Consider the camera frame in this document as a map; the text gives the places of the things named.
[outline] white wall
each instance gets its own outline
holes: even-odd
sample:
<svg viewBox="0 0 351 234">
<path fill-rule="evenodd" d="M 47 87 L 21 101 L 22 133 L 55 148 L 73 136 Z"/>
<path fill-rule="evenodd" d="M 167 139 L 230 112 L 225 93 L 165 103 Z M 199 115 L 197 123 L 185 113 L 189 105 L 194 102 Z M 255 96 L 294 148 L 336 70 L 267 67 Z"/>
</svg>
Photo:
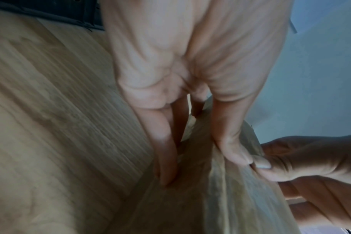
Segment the white wall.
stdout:
<svg viewBox="0 0 351 234">
<path fill-rule="evenodd" d="M 309 31 L 289 32 L 246 119 L 262 143 L 351 134 L 351 1 Z"/>
</svg>

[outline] hand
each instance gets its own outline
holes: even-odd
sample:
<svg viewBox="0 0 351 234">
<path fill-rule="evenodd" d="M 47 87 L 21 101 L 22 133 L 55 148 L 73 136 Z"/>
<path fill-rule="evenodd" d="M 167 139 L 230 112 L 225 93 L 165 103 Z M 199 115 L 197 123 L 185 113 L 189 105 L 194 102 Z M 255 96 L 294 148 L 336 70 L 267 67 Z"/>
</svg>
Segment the hand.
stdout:
<svg viewBox="0 0 351 234">
<path fill-rule="evenodd" d="M 114 72 L 155 152 L 160 183 L 177 173 L 189 109 L 213 94 L 211 131 L 230 161 L 247 165 L 240 126 L 278 57 L 291 0 L 103 0 Z"/>
<path fill-rule="evenodd" d="M 334 225 L 351 230 L 351 136 L 291 136 L 262 145 L 271 169 L 255 170 L 278 181 L 300 226 Z"/>
</svg>

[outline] wood grain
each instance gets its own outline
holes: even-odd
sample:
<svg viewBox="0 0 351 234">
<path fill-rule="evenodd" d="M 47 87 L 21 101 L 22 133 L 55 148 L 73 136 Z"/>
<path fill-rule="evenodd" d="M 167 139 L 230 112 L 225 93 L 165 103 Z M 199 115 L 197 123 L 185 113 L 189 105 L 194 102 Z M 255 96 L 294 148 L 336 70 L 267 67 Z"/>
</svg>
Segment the wood grain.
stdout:
<svg viewBox="0 0 351 234">
<path fill-rule="evenodd" d="M 0 11 L 0 234 L 101 234 L 152 160 L 103 32 Z"/>
<path fill-rule="evenodd" d="M 211 103 L 196 120 L 176 180 L 161 188 L 149 168 L 107 234 L 300 233 L 278 185 L 231 163 L 213 145 Z M 251 154 L 263 155 L 246 122 L 240 141 Z"/>
</svg>

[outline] fingernail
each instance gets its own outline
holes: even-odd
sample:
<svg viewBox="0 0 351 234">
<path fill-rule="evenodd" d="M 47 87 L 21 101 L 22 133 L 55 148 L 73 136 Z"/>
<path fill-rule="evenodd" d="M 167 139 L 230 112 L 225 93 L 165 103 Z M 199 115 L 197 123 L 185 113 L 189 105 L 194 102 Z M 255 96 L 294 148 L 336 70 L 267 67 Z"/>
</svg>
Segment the fingernail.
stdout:
<svg viewBox="0 0 351 234">
<path fill-rule="evenodd" d="M 256 168 L 260 169 L 270 169 L 272 167 L 271 163 L 263 156 L 252 155 L 254 159 L 254 165 Z"/>
</svg>

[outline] wooden floor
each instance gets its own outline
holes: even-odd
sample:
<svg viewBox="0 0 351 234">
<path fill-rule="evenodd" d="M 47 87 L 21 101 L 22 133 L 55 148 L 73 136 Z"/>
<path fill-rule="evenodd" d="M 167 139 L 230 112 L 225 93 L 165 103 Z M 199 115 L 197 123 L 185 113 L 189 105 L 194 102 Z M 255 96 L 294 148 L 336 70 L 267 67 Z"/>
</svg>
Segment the wooden floor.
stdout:
<svg viewBox="0 0 351 234">
<path fill-rule="evenodd" d="M 0 234 L 102 234 L 151 159 L 104 32 L 0 11 Z"/>
</svg>

